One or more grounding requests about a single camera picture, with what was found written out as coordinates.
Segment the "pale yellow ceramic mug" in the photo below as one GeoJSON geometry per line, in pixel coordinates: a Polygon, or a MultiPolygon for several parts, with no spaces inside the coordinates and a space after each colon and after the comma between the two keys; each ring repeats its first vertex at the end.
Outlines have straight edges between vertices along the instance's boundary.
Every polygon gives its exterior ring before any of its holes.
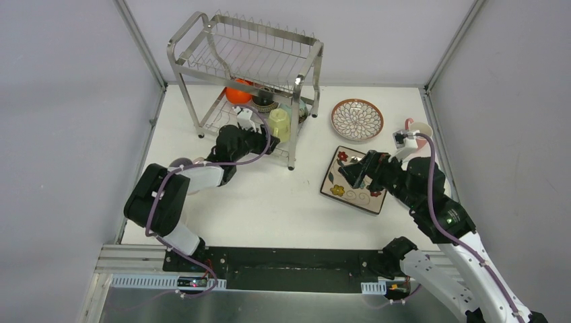
{"type": "Polygon", "coordinates": [[[289,114],[282,108],[272,110],[267,119],[271,136],[281,143],[286,143],[291,135],[291,120],[289,114]]]}

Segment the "orange plastic bowl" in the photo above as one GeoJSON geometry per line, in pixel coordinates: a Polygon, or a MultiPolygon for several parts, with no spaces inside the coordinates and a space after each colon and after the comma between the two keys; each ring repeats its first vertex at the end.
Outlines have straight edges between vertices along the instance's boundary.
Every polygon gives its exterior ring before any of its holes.
{"type": "Polygon", "coordinates": [[[247,104],[252,100],[251,94],[231,87],[226,87],[224,93],[231,104],[247,104]]]}

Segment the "translucent pink glass mug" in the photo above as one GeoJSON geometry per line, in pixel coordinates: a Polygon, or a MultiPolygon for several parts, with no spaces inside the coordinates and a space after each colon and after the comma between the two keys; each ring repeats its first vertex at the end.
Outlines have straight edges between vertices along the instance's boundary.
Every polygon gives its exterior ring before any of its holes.
{"type": "MultiPolygon", "coordinates": [[[[168,166],[168,170],[173,170],[174,168],[183,168],[184,166],[189,166],[193,164],[202,164],[205,161],[204,157],[198,157],[196,159],[189,159],[187,157],[180,157],[175,159],[168,166]]],[[[189,187],[187,188],[186,195],[190,196],[197,194],[200,190],[206,188],[204,179],[201,178],[201,172],[184,170],[180,172],[184,177],[189,179],[189,187]]]]}

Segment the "stainless steel dish rack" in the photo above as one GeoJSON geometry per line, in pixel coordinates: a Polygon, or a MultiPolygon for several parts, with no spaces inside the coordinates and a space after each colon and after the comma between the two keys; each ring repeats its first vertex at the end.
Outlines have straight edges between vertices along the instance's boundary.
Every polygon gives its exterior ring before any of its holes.
{"type": "Polygon", "coordinates": [[[290,107],[294,118],[292,134],[274,152],[287,160],[289,170],[296,166],[298,133],[302,128],[298,117],[300,104],[306,104],[309,116],[318,115],[323,51],[324,44],[313,34],[220,11],[212,17],[196,11],[166,47],[176,84],[200,138],[216,136],[222,126],[236,122],[236,115],[224,92],[208,110],[198,112],[187,89],[186,76],[290,107]]]}

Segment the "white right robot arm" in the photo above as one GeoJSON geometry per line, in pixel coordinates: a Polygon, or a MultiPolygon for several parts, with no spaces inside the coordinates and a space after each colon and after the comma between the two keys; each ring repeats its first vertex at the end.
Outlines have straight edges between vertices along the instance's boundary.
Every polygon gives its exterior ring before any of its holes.
{"type": "Polygon", "coordinates": [[[414,278],[461,322],[546,322],[507,286],[466,210],[445,195],[445,176],[433,157],[415,157],[403,167],[387,153],[369,151],[360,161],[341,166],[339,173],[352,187],[369,178],[370,192],[385,190],[408,207],[417,227],[452,262],[463,282],[432,268],[432,261],[405,237],[382,249],[382,276],[414,278]]]}

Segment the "mint green ceramic bowl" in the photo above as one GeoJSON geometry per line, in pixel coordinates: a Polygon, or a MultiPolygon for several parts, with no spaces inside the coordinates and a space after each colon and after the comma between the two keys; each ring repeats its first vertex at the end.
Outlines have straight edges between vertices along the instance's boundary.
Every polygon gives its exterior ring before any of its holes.
{"type": "MultiPolygon", "coordinates": [[[[285,104],[280,104],[279,107],[282,110],[286,111],[289,118],[292,119],[292,108],[290,106],[285,105],[285,104]]],[[[298,123],[302,124],[307,119],[308,115],[309,115],[309,112],[308,112],[306,103],[303,100],[300,100],[299,112],[298,112],[298,123]]]]}

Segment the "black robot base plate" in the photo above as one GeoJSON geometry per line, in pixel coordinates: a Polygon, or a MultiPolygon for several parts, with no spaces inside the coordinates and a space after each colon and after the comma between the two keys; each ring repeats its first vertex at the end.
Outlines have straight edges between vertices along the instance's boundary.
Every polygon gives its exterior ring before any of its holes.
{"type": "Polygon", "coordinates": [[[193,258],[237,290],[359,293],[362,283],[403,274],[378,250],[210,246],[193,258]]]}

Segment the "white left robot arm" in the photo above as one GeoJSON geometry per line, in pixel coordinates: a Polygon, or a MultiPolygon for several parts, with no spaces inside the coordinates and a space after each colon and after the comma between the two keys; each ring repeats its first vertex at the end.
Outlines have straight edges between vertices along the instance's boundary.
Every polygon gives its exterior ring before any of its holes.
{"type": "Polygon", "coordinates": [[[227,184],[245,165],[243,159],[270,155],[280,143],[265,126],[244,129],[226,125],[219,130],[215,145],[203,161],[181,158],[169,167],[150,164],[142,173],[123,209],[124,216],[181,252],[179,262],[189,272],[200,271],[205,254],[203,239],[181,220],[187,195],[227,184]]]}

